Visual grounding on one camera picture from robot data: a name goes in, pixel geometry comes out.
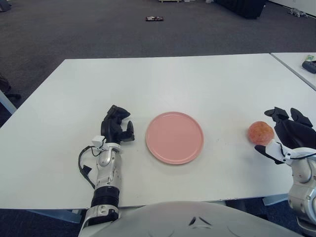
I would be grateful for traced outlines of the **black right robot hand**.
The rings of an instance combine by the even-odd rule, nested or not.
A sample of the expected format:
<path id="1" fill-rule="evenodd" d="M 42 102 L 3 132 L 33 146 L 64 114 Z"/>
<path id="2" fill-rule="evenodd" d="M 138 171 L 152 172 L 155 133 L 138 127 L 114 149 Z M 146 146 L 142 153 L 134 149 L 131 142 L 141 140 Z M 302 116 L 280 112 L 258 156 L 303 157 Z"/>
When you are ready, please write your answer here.
<path id="1" fill-rule="evenodd" d="M 256 145 L 254 148 L 275 164 L 290 165 L 294 160 L 316 156 L 316 131 L 309 118 L 295 108 L 291 108 L 290 113 L 292 120 L 285 110 L 278 107 L 264 112 L 276 123 L 274 129 L 280 141 L 273 142 L 275 152 L 268 152 L 267 145 Z"/>

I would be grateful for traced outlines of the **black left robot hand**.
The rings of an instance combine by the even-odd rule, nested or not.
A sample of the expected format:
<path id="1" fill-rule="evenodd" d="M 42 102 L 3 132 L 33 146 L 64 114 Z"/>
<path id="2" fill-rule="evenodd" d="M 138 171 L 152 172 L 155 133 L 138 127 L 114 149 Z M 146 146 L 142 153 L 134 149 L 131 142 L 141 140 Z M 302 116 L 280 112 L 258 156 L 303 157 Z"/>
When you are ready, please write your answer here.
<path id="1" fill-rule="evenodd" d="M 106 143 L 131 142 L 135 140 L 132 121 L 127 123 L 126 131 L 123 131 L 121 123 L 130 116 L 127 110 L 112 105 L 101 123 L 101 135 L 105 137 Z"/>

